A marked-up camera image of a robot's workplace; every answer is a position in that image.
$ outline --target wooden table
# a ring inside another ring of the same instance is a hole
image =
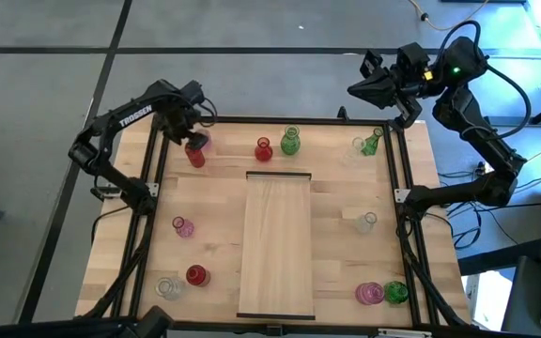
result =
[[[115,167],[138,177],[149,134],[144,119],[124,130]],[[314,312],[316,320],[282,320],[302,325],[410,327],[407,303],[364,306],[354,299],[360,283],[392,280],[404,282],[394,202],[383,140],[375,156],[353,164],[343,156],[354,137],[368,137],[374,127],[300,125],[301,150],[288,157],[279,146],[283,125],[225,124],[209,129],[211,149],[206,165],[195,169],[183,149],[171,144],[161,186],[160,201],[147,261],[139,315],[158,305],[175,320],[218,323],[269,323],[269,319],[237,318],[240,264],[246,200],[246,171],[292,171],[312,174],[311,226]],[[269,162],[254,158],[258,137],[270,138],[274,156]],[[404,186],[395,135],[394,155],[398,178]],[[426,124],[418,121],[406,130],[410,165],[415,184],[439,186]],[[158,157],[154,153],[153,163]],[[104,203],[102,212],[122,207],[119,200]],[[359,234],[354,220],[373,211],[373,230]],[[444,215],[443,210],[431,212]],[[172,219],[182,216],[195,225],[192,238],[177,236]],[[103,295],[118,273],[130,210],[100,221],[87,265],[76,314],[83,314]],[[432,279],[447,302],[470,321],[460,280],[450,228],[443,221],[422,221]],[[211,272],[208,286],[188,286],[178,300],[159,297],[154,286],[161,277],[185,278],[187,267],[200,264]],[[128,312],[132,281],[128,282],[122,313]],[[417,280],[417,294],[424,322],[428,322],[425,294]]]

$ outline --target gray floor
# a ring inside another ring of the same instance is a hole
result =
[[[420,3],[436,23],[463,19],[476,7],[438,0]],[[108,46],[121,7],[121,0],[0,0],[0,45]],[[487,5],[477,19],[483,26],[484,48],[541,54],[523,7]],[[120,44],[397,48],[416,40],[436,48],[444,36],[416,21],[406,0],[134,0]],[[0,55],[0,208],[7,212],[0,221],[0,324],[14,319],[69,163],[68,147],[83,124],[103,58]],[[345,105],[352,117],[395,116],[396,109],[381,111],[346,93],[348,85],[361,80],[361,60],[359,55],[319,54],[118,55],[100,111],[116,108],[164,78],[175,85],[191,79],[201,82],[221,115],[333,117]],[[393,56],[385,56],[386,64],[393,61]],[[499,57],[490,64],[525,88],[534,111],[541,111],[541,57]],[[522,115],[518,94],[492,74],[474,81],[471,88],[484,115]],[[433,120],[434,100],[421,103],[441,172],[468,170],[480,161],[469,145]],[[541,129],[526,129],[507,142],[531,157],[541,149]],[[534,177],[541,177],[541,158],[526,165],[519,181]],[[89,255],[90,226],[100,207],[88,193],[90,185],[91,178],[81,174],[36,320],[73,315]],[[540,194],[541,186],[515,195],[514,202],[537,200]],[[541,208],[501,210],[496,216],[519,242],[541,236]],[[456,231],[474,222],[472,213],[453,219]],[[459,252],[460,257],[511,245],[489,216],[484,217],[483,229],[479,241]]]

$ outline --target red vase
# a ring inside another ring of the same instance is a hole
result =
[[[192,166],[195,168],[201,168],[206,163],[204,153],[201,149],[193,150],[189,146],[185,145],[185,154],[187,154],[189,162],[191,162]]]
[[[272,157],[271,141],[266,137],[258,139],[258,146],[254,150],[254,155],[259,161],[268,161]]]
[[[200,265],[190,266],[185,277],[194,286],[206,286],[210,282],[210,273]]]

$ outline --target wooden board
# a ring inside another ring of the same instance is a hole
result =
[[[239,317],[315,319],[310,177],[250,175]]]
[[[149,124],[150,120],[144,119],[122,133],[115,167],[128,176],[139,176]],[[287,171],[312,174],[310,208],[316,319],[281,322],[410,327],[408,304],[364,306],[353,297],[360,283],[404,282],[383,141],[379,142],[375,156],[365,157],[356,165],[344,165],[341,160],[352,138],[369,136],[374,127],[301,125],[301,149],[291,157],[283,155],[279,147],[284,127],[217,124],[209,129],[212,144],[210,150],[205,151],[206,165],[201,169],[191,167],[183,149],[171,145],[147,261],[140,315],[158,305],[180,321],[271,321],[236,317],[247,196],[244,178],[247,171]],[[275,150],[269,162],[254,158],[255,143],[260,136],[269,137]],[[415,184],[439,187],[426,124],[415,123],[407,129],[406,140]],[[404,184],[399,153],[396,144],[394,146],[398,175]],[[118,200],[106,201],[102,212],[122,205]],[[375,212],[379,219],[367,236],[361,236],[354,229],[354,221],[367,210]],[[444,216],[439,208],[431,212]],[[176,235],[171,222],[178,215],[195,224],[192,238],[182,239]],[[77,314],[90,310],[117,276],[130,218],[130,211],[125,210],[100,221]],[[422,224],[432,279],[458,315],[469,322],[450,229],[443,221],[430,217],[425,217]],[[159,278],[175,275],[184,278],[191,264],[201,264],[210,270],[212,279],[208,286],[188,287],[175,301],[156,295],[154,285]],[[426,322],[425,295],[417,285],[421,317]],[[123,314],[127,313],[131,291],[132,281],[129,281]]]

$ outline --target concrete floor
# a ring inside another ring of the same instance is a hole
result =
[[[444,25],[464,19],[477,6],[420,3]],[[122,4],[122,0],[0,0],[0,46],[107,47]],[[415,18],[405,0],[135,0],[120,45],[397,48],[419,41],[425,47],[439,47],[445,33]],[[482,47],[511,56],[493,58],[490,64],[517,81],[528,92],[534,112],[541,111],[541,56],[523,56],[540,55],[541,44],[524,8],[490,4],[477,20],[483,26]],[[68,147],[85,119],[103,58],[103,54],[0,54],[0,208],[7,212],[0,221],[0,324],[14,320],[69,164]],[[175,85],[199,81],[221,115],[333,117],[345,105],[356,118],[396,116],[395,108],[381,111],[346,93],[348,85],[361,80],[361,61],[359,55],[325,54],[118,55],[100,112],[116,108],[164,78]],[[394,57],[386,55],[385,63],[392,62]],[[474,81],[471,88],[484,115],[522,115],[518,94],[492,74]],[[422,119],[429,125],[439,170],[472,168],[480,157],[433,120],[433,103],[421,102]],[[541,129],[526,129],[507,142],[531,157],[541,149]],[[541,158],[526,165],[519,182],[535,177],[541,177]],[[91,183],[90,177],[80,175],[35,316],[38,321],[70,318],[74,313],[89,255],[90,227],[100,208],[88,192]],[[514,202],[534,201],[540,194],[541,185],[515,195]],[[541,208],[505,209],[496,216],[519,242],[541,236]],[[472,213],[453,219],[457,232],[474,222]],[[458,254],[511,244],[487,216],[479,241]]]

